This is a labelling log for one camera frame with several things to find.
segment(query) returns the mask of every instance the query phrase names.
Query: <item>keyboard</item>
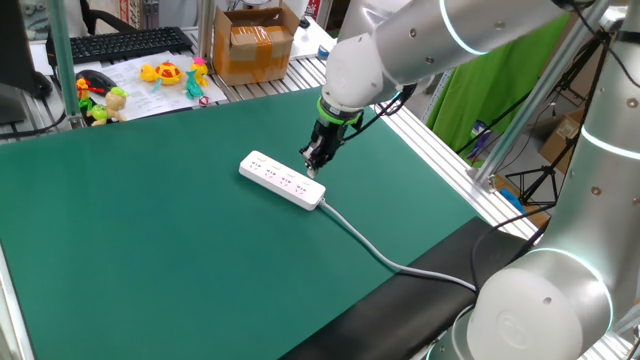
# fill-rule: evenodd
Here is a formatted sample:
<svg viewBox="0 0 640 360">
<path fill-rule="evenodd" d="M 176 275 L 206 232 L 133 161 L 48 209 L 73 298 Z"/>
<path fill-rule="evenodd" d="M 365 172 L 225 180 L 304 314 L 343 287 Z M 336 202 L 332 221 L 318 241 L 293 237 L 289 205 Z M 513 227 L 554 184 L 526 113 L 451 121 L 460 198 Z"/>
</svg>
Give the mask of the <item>keyboard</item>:
<svg viewBox="0 0 640 360">
<path fill-rule="evenodd" d="M 125 60 L 165 51 L 189 51 L 192 43 L 177 27 L 71 38 L 73 63 Z"/>
</svg>

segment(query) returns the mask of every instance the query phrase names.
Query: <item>power outlet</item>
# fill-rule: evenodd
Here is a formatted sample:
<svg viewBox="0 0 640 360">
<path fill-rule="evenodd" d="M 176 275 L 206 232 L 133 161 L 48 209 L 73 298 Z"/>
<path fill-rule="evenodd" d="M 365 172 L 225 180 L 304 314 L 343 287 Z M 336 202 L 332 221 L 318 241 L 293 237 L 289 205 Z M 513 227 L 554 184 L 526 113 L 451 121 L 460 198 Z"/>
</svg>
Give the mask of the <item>power outlet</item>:
<svg viewBox="0 0 640 360">
<path fill-rule="evenodd" d="M 326 191 L 324 186 L 258 151 L 242 160 L 240 174 L 309 211 L 316 208 Z"/>
</svg>

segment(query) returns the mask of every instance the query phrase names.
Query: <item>gray cable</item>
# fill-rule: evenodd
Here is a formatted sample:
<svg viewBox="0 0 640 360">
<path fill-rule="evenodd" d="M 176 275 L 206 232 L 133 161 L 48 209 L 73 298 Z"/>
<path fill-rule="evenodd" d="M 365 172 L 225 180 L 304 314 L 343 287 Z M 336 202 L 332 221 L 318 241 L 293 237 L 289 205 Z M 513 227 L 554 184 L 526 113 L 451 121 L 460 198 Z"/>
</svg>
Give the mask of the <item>gray cable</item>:
<svg viewBox="0 0 640 360">
<path fill-rule="evenodd" d="M 450 281 L 450 282 L 454 282 L 458 285 L 464 286 L 467 289 L 475 292 L 476 291 L 476 287 L 471 285 L 470 283 L 464 281 L 464 280 L 460 280 L 456 277 L 450 276 L 450 275 L 445 275 L 445 274 L 440 274 L 437 272 L 433 272 L 433 271 L 426 271 L 426 270 L 420 270 L 420 269 L 414 269 L 414 268 L 410 268 L 407 266 L 403 266 L 400 264 L 396 264 L 393 261 L 387 259 L 384 255 L 382 255 L 382 253 L 380 251 L 378 251 L 378 249 L 376 249 L 375 246 L 373 246 L 373 244 L 371 244 L 371 242 L 369 242 L 369 240 L 367 240 L 367 238 L 365 238 L 362 234 L 360 234 L 360 232 L 358 232 L 358 230 L 356 230 L 356 228 L 353 227 L 353 225 L 351 225 L 347 219 L 345 219 L 344 217 L 342 217 L 342 215 L 340 215 L 340 213 L 338 211 L 336 211 L 336 209 L 332 208 L 329 204 L 327 204 L 327 202 L 322 199 L 320 200 L 320 207 L 324 210 L 327 210 L 328 212 L 330 212 L 331 214 L 333 214 L 336 218 L 338 218 L 338 220 L 340 220 L 340 222 L 347 227 L 347 229 L 349 229 L 349 231 L 351 231 L 351 233 L 353 233 L 353 235 L 355 235 L 358 240 L 360 240 L 360 242 L 362 242 L 362 244 L 364 246 L 366 246 L 380 261 L 382 261 L 383 263 L 385 263 L 387 266 L 389 266 L 390 268 L 396 269 L 396 270 L 400 270 L 400 271 L 404 271 L 407 274 L 411 274 L 411 275 L 415 275 L 415 276 L 420 276 L 420 277 L 426 277 L 429 279 L 438 279 L 438 280 L 444 280 L 444 281 Z"/>
</svg>

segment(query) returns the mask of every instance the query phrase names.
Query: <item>computer mouse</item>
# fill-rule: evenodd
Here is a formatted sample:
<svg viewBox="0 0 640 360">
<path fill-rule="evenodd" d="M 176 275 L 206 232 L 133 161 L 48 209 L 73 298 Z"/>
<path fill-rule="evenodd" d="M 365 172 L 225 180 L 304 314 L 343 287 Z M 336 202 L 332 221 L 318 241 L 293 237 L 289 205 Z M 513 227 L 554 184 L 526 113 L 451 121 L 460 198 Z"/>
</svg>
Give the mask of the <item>computer mouse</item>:
<svg viewBox="0 0 640 360">
<path fill-rule="evenodd" d="M 107 75 L 95 70 L 80 71 L 76 74 L 76 80 L 79 80 L 80 78 L 87 80 L 91 84 L 91 87 L 104 90 L 104 93 L 99 94 L 102 96 L 107 95 L 107 93 L 111 91 L 111 88 L 118 86 Z"/>
</svg>

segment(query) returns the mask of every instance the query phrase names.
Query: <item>cardboard box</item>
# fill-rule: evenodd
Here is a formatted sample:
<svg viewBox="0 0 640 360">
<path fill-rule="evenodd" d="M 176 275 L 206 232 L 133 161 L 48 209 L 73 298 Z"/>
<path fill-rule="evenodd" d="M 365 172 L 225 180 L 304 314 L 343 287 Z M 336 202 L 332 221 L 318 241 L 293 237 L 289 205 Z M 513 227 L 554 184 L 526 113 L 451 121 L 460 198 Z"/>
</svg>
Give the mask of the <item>cardboard box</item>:
<svg viewBox="0 0 640 360">
<path fill-rule="evenodd" d="M 580 121 L 582 121 L 583 114 L 584 109 L 578 109 L 565 114 L 560 124 L 558 124 L 542 149 L 540 149 L 540 155 L 550 163 L 553 163 L 556 157 L 564 150 L 564 147 L 567 145 L 567 140 L 576 136 L 580 131 Z M 562 171 L 563 174 L 566 174 L 569 169 L 569 159 L 573 154 L 573 150 L 574 149 L 569 150 L 556 166 L 556 169 Z"/>
<path fill-rule="evenodd" d="M 281 7 L 216 9 L 213 67 L 229 86 L 282 79 L 287 73 L 293 35 L 300 19 Z"/>
</svg>

